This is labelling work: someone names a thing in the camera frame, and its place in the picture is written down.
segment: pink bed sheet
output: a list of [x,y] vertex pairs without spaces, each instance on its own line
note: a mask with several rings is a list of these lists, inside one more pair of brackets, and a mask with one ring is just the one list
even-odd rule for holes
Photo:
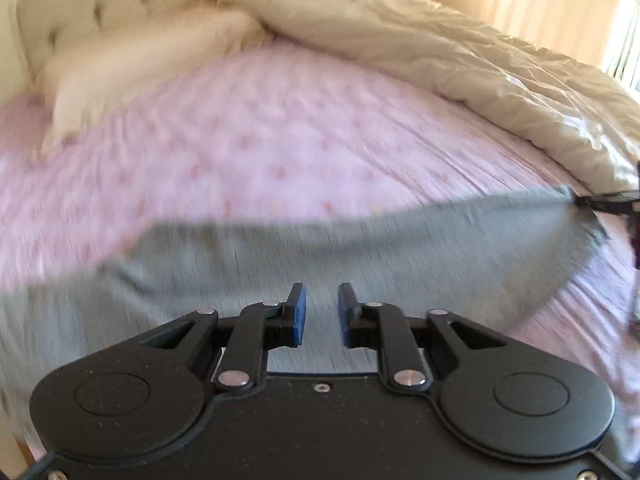
[[[36,96],[0,111],[0,289],[94,264],[153,222],[331,220],[548,184],[545,153],[463,105],[286,41],[196,70],[34,162]],[[604,377],[640,450],[640,346],[626,333],[622,224],[513,335]]]

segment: screw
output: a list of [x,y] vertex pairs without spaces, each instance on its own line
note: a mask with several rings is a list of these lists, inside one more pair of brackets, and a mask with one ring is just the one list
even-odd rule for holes
[[427,377],[418,370],[400,370],[394,375],[394,381],[402,386],[420,386],[427,381]]
[[249,374],[242,370],[226,370],[218,376],[218,382],[228,388],[240,388],[249,384]]
[[314,384],[314,391],[319,394],[327,394],[331,391],[331,386],[327,383]]

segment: comforter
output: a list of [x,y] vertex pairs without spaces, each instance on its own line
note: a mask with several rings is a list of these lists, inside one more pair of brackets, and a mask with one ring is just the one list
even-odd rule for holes
[[637,187],[640,107],[596,68],[431,0],[221,0],[275,32],[463,102],[594,193]]

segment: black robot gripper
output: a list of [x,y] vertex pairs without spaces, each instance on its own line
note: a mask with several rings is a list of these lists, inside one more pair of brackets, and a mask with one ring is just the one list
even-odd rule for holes
[[406,317],[343,283],[345,346],[378,371],[267,372],[305,304],[297,283],[237,317],[204,308],[53,372],[31,398],[49,454],[23,480],[628,479],[598,451],[600,378],[445,310]]

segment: gray blanket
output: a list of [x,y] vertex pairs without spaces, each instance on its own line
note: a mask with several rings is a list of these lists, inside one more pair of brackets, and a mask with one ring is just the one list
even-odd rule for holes
[[567,189],[542,189],[332,224],[158,226],[126,255],[0,298],[0,386],[28,427],[37,381],[63,364],[201,306],[235,315],[308,291],[303,346],[270,369],[373,370],[340,342],[337,287],[408,315],[446,308],[506,330],[542,307],[604,238]]

